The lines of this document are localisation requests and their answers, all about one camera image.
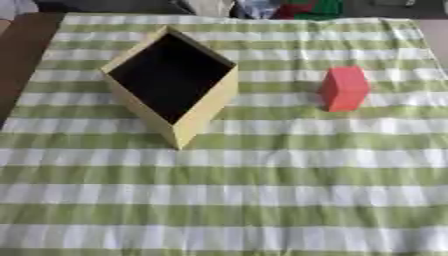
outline box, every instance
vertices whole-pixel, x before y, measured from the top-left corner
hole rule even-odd
[[[238,92],[238,67],[163,27],[101,68],[110,90],[182,149]]]
[[[358,66],[335,67],[328,70],[319,94],[330,112],[355,110],[370,91]]]

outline white stripe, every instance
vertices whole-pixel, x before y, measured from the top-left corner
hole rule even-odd
[[[393,32],[339,32],[335,30],[321,30],[319,32],[183,32],[184,34],[199,40],[216,41],[273,41],[273,40],[415,40],[421,39],[421,35],[415,29],[396,29]],[[147,33],[141,32],[59,32],[54,42],[76,41],[139,41]]]
[[[213,120],[204,133],[226,135],[335,135],[377,133],[406,135],[445,133],[448,119],[294,119],[294,120]],[[10,117],[3,126],[6,133],[35,134],[145,134],[152,133],[134,119],[63,119]]]
[[[327,71],[321,70],[285,70],[285,71],[240,71],[240,82],[322,82]],[[385,69],[364,70],[364,75],[370,82],[404,82],[414,80],[437,80],[445,76],[440,69],[418,68],[413,70]],[[31,77],[33,82],[74,82],[101,81],[99,71],[80,70],[37,70]]]
[[[0,204],[423,207],[448,204],[448,186],[0,184]],[[91,194],[96,200],[79,195]]]
[[[23,244],[33,230],[35,243]],[[135,249],[195,251],[309,251],[424,253],[448,251],[448,227],[168,227],[125,225],[5,225],[6,248]]]
[[[432,59],[427,49],[399,48],[394,50],[217,50],[223,56],[234,61],[246,60],[421,60]],[[119,50],[48,50],[45,60],[110,60],[120,53]]]
[[[18,106],[99,106],[119,105],[110,93],[24,93]],[[237,95],[228,106],[233,107],[295,107],[322,106],[316,93],[247,93]],[[388,106],[448,106],[448,92],[416,91],[408,93],[371,93],[364,107]]]
[[[214,166],[294,168],[447,168],[447,149],[421,150],[221,150],[0,149],[0,167],[15,166]]]
[[[336,19],[331,21],[288,21],[288,20],[238,20],[226,18],[211,17],[195,17],[183,15],[67,15],[64,19],[66,25],[122,25],[122,24],[253,24],[253,25],[270,25],[270,24],[294,24],[307,25],[312,23],[321,24],[382,24],[383,22],[394,24],[410,22],[408,19],[384,19],[384,18],[356,18],[356,19]]]

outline wooden table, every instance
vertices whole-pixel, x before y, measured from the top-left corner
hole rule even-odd
[[[35,13],[16,18],[0,37],[0,127],[33,74],[65,14]],[[448,69],[448,20],[418,21],[430,47]]]

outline floor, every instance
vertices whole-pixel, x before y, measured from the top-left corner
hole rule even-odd
[[[0,20],[0,36],[8,28],[9,23],[10,22],[7,20]]]
[[[347,17],[389,17],[409,19],[448,19],[444,0],[417,0],[413,7],[376,6],[371,0],[344,0]]]

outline green stripe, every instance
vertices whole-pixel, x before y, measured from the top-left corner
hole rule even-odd
[[[102,67],[107,60],[45,60],[42,61],[38,69],[60,70],[94,70]],[[415,60],[249,60],[239,61],[238,69],[241,71],[258,70],[327,70],[335,66],[358,65],[365,70],[401,69],[414,70],[417,68],[438,68],[433,59]]]
[[[214,50],[396,50],[397,48],[421,48],[426,49],[423,39],[409,40],[281,40],[276,41],[203,41],[202,44]],[[53,41],[51,50],[75,50],[75,49],[94,49],[94,50],[125,50],[134,46],[136,41],[104,41],[104,40],[85,40],[85,41]]]
[[[21,118],[132,118],[135,117],[121,105],[98,106],[17,106],[12,117]],[[341,118],[448,118],[448,107],[392,106],[360,107],[352,112],[327,112],[317,106],[293,107],[225,107],[218,120],[292,120],[310,118],[334,120]]]
[[[191,251],[191,250],[140,250],[140,249],[7,249],[0,248],[2,255],[20,256],[446,256],[446,252],[330,252],[330,251]]]
[[[158,134],[14,134],[0,133],[4,148],[64,148],[64,149],[145,149],[167,148]],[[187,149],[235,150],[329,150],[329,149],[448,149],[446,134],[384,135],[353,133],[337,135],[225,135],[200,134]]]
[[[320,82],[240,82],[240,93],[291,93],[316,92],[322,85]],[[406,81],[406,82],[371,82],[374,93],[394,93],[413,91],[448,91],[448,84],[442,80]],[[105,82],[29,82],[25,88],[29,93],[76,92],[103,93],[109,92]]]
[[[143,32],[150,33],[161,29],[162,24],[66,24],[63,23],[59,32]],[[395,30],[415,30],[416,27],[411,21],[387,21],[381,23],[359,22],[359,23],[277,23],[277,24],[250,24],[250,23],[209,23],[209,24],[169,24],[182,32],[384,32]]]
[[[419,228],[448,225],[448,206],[260,207],[1,204],[0,222],[14,224],[167,226],[344,226]]]
[[[0,184],[170,184],[272,186],[437,186],[446,168],[269,168],[200,166],[4,166]]]

